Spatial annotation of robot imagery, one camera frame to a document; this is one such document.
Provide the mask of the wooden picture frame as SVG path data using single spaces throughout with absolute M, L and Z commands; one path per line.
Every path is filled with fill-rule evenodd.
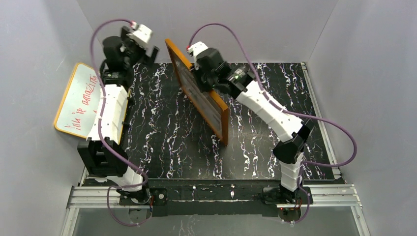
M 186 58 L 186 56 L 180 51 L 180 49 L 175 45 L 175 43 L 171 39 L 169 39 L 169 38 L 165 39 L 165 44 L 166 44 L 166 47 L 167 47 L 169 56 L 170 56 L 170 52 L 171 51 L 174 51 L 177 54 L 181 53 L 184 56 L 184 58 L 186 60 L 188 60 Z M 189 62 L 189 65 L 190 65 L 189 69 L 191 71 L 192 63 L 189 60 L 188 60 L 188 62 Z M 215 95 L 217 95 L 219 97 L 219 100 L 224 103 L 224 107 L 226 109 L 226 111 L 223 114 L 223 118 L 222 118 L 223 119 L 223 125 L 224 125 L 224 127 L 223 127 L 224 128 L 224 136 L 223 137 L 219 137 L 216 133 L 215 134 L 220 139 L 220 141 L 222 141 L 224 143 L 224 145 L 227 145 L 228 144 L 228 131 L 229 131 L 229 107 L 228 107 L 228 105 L 226 105 L 226 103 L 224 102 L 224 100 L 221 98 L 221 96 L 217 92 L 215 92 L 213 90 L 210 91 L 210 93 L 211 92 L 214 93 Z

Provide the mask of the plant photo print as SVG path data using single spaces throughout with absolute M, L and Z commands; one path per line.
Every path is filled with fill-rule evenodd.
M 171 61 L 175 68 L 180 87 L 191 103 L 219 136 L 224 136 L 223 114 L 226 111 L 224 103 L 214 93 L 200 91 L 197 82 L 191 73 L 189 62 L 184 56 L 174 51 L 170 52 Z

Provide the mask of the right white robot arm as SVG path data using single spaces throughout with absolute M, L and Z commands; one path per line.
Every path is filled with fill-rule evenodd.
M 272 150 L 281 166 L 279 201 L 294 203 L 299 198 L 301 161 L 304 147 L 311 133 L 311 125 L 287 114 L 286 109 L 262 90 L 255 74 L 248 66 L 230 67 L 226 62 L 217 68 L 194 64 L 190 68 L 202 91 L 216 89 L 230 95 L 264 121 L 278 136 L 279 142 Z

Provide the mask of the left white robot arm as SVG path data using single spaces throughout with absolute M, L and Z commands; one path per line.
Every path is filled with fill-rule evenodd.
M 116 191 L 136 203 L 144 204 L 150 194 L 142 189 L 143 176 L 127 164 L 127 154 L 121 147 L 129 89 L 133 83 L 133 66 L 138 62 L 152 65 L 157 47 L 147 55 L 150 36 L 110 36 L 103 40 L 105 59 L 99 73 L 103 82 L 94 124 L 77 151 L 90 175 L 117 184 Z

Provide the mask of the whiteboard with red writing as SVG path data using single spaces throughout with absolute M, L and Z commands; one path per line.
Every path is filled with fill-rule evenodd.
M 54 120 L 55 129 L 98 141 L 101 121 L 102 136 L 120 144 L 129 90 L 115 84 L 106 85 L 104 90 L 93 68 L 76 64 Z

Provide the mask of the aluminium rail base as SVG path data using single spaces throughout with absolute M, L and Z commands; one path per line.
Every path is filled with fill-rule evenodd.
M 74 233 L 79 211 L 87 209 L 145 210 L 149 216 L 174 215 L 262 215 L 294 223 L 307 209 L 348 207 L 361 236 L 370 234 L 362 204 L 352 184 L 308 184 L 305 193 L 288 202 L 278 197 L 276 183 L 266 181 L 167 181 L 151 185 L 144 201 L 106 186 L 73 187 L 61 234 Z

